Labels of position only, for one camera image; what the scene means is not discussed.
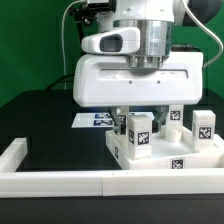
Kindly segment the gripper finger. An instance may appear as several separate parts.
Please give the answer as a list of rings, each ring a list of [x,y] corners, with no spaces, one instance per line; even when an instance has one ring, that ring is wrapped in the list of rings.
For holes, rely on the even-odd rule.
[[[126,134],[127,114],[121,107],[110,107],[109,114],[113,120],[113,130],[116,135]]]
[[[161,130],[161,126],[166,119],[166,116],[169,112],[168,106],[156,106],[155,111],[153,112],[154,119],[152,121],[152,131],[157,133]]]

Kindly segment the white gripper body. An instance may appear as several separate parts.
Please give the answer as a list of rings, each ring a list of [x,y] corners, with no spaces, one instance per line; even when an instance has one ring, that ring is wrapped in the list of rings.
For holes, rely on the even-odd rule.
[[[196,104],[202,97],[203,54],[172,52],[158,69],[131,68],[125,56],[85,55],[73,97],[82,107]]]

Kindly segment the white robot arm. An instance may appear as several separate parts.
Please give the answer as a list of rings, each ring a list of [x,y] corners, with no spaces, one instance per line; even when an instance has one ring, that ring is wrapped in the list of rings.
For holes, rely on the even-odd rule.
[[[196,104],[202,97],[201,52],[172,45],[179,26],[204,28],[223,0],[87,0],[101,24],[81,42],[73,96],[82,107],[108,107],[114,132],[126,124],[120,106],[159,107],[161,123],[169,105]]]

